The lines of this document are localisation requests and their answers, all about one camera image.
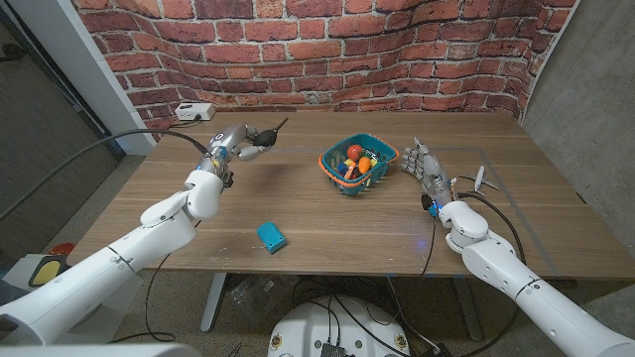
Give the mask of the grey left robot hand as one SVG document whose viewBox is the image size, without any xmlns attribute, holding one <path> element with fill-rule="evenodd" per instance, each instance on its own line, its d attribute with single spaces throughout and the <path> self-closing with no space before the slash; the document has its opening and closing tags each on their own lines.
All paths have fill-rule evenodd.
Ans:
<svg viewBox="0 0 635 357">
<path fill-rule="evenodd" d="M 233 172 L 228 168 L 228 163 L 234 157 L 241 161 L 256 159 L 275 145 L 277 134 L 277 129 L 259 132 L 252 126 L 233 124 L 212 138 L 197 169 L 216 175 L 225 187 L 231 187 Z"/>
</svg>

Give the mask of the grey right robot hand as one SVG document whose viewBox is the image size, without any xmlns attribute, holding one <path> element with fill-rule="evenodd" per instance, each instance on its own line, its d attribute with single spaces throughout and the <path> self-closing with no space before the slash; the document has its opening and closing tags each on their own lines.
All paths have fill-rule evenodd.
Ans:
<svg viewBox="0 0 635 357">
<path fill-rule="evenodd" d="M 405 149 L 402 169 L 412 174 L 421 183 L 422 193 L 442 208 L 453 201 L 449 176 L 420 138 L 415 136 L 414 141 L 413 148 Z"/>
</svg>

